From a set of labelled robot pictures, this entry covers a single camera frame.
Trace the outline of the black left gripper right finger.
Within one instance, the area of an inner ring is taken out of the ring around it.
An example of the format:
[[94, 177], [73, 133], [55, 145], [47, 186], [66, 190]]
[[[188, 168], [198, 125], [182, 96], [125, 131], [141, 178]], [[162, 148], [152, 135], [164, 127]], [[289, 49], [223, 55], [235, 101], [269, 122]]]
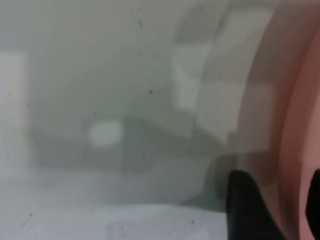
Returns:
[[306, 203], [306, 218], [315, 240], [320, 239], [320, 170], [317, 169], [310, 182]]

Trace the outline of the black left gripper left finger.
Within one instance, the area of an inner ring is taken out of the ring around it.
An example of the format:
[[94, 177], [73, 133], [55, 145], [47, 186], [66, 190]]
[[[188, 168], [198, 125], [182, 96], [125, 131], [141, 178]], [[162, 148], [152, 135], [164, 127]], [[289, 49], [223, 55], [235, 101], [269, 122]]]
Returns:
[[256, 184], [245, 171], [229, 174], [226, 197], [229, 240], [284, 240]]

